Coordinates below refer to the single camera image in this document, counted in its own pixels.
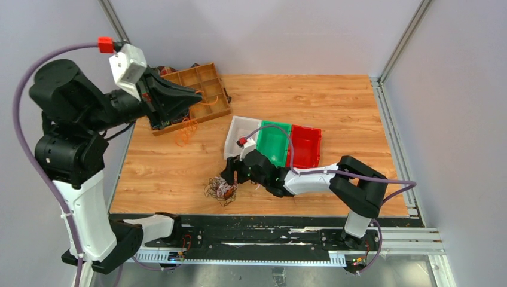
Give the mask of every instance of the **white wall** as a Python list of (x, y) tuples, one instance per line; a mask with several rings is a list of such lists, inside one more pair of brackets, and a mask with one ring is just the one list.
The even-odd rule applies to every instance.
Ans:
[[(69, 247), (57, 202), (18, 147), (11, 105), (22, 73), (39, 57), (64, 45), (115, 36), (97, 1), (2, 1), (0, 4), (0, 286), (70, 286), (75, 267), (60, 255)], [(97, 50), (65, 55), (104, 92), (114, 88), (107, 55)], [(33, 148), (42, 136), (40, 109), (25, 92), (22, 126)], [(125, 137), (109, 147), (106, 190), (110, 197)]]
[(378, 76), (420, 0), (113, 0), (152, 66)]
[(507, 2), (434, 1), (386, 89), (457, 286), (505, 286)]

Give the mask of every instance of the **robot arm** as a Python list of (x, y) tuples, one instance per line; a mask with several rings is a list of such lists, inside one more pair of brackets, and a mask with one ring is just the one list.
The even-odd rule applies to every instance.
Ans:
[(250, 180), (261, 184), (277, 197), (314, 192), (334, 193), (351, 210), (341, 235), (351, 249), (362, 241), (371, 220), (378, 217), (387, 184), (359, 180), (355, 185), (350, 182), (350, 177), (333, 173), (343, 170), (357, 175), (386, 178), (359, 160), (344, 156), (340, 162), (330, 166), (294, 169), (295, 173), (288, 167), (273, 165), (266, 156), (252, 148), (255, 146), (252, 139), (242, 145), (242, 153), (228, 158), (220, 174), (229, 185)]
[(71, 248), (62, 260), (77, 265), (82, 257), (92, 262), (94, 271), (107, 274), (148, 241), (179, 240), (181, 220), (168, 213), (135, 221), (108, 219), (103, 154), (109, 143), (100, 132), (143, 116), (153, 128), (163, 129), (202, 98), (153, 73), (140, 49), (104, 40), (106, 49), (101, 39), (99, 48), (115, 52), (109, 62), (119, 90), (103, 94), (73, 61), (61, 59), (38, 70), (29, 95), (42, 109), (44, 136), (35, 147), (35, 158), (69, 206), (70, 214), (62, 218), (73, 216), (83, 247), (78, 254), (66, 220)]

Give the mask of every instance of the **wood grain surface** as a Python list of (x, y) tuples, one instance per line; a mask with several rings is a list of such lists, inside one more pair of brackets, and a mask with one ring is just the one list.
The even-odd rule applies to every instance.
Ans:
[[(320, 165), (352, 155), (388, 178), (395, 167), (367, 76), (223, 75), (232, 97), (231, 115), (198, 125), (188, 145), (175, 134), (153, 136), (139, 119), (124, 163), (111, 212), (345, 216), (349, 208), (330, 193), (282, 199), (248, 182), (223, 207), (204, 196), (209, 178), (225, 167), (224, 143), (232, 115), (322, 129)], [(399, 187), (389, 185), (387, 193)], [(402, 196), (383, 206), (383, 216), (407, 216)]]

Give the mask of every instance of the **orange wire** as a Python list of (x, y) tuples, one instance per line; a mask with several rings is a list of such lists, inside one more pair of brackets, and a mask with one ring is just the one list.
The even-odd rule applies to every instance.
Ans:
[(359, 257), (358, 259), (366, 260), (366, 258), (368, 257), (368, 253), (369, 253), (369, 243), (368, 243), (368, 241), (365, 241), (365, 244), (366, 244), (366, 254), (364, 256)]
[(219, 96), (219, 95), (217, 94), (217, 95), (216, 95), (216, 97), (215, 97), (215, 101), (214, 101), (214, 102), (212, 102), (212, 103), (203, 103), (203, 102), (199, 102), (199, 103), (200, 103), (201, 105), (205, 105), (205, 106), (213, 106), (213, 105), (215, 105), (216, 103), (218, 103), (218, 96)]
[(197, 120), (185, 117), (182, 121), (183, 128), (178, 130), (175, 136), (175, 143), (178, 146), (184, 147), (190, 142), (190, 138), (196, 133), (198, 128)]
[(183, 239), (183, 246), (181, 246), (181, 252), (183, 252), (183, 249), (185, 249), (185, 245), (187, 245), (187, 241), (185, 240), (184, 237), (181, 237), (181, 239)]

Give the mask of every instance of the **red bin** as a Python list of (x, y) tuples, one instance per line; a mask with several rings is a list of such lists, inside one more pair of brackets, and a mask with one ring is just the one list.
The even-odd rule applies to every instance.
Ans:
[[(292, 125), (291, 140), (294, 145), (294, 167), (309, 169), (318, 167), (320, 161), (320, 140), (322, 131), (311, 127)], [(289, 167), (291, 162), (291, 147), (287, 153), (285, 166)]]

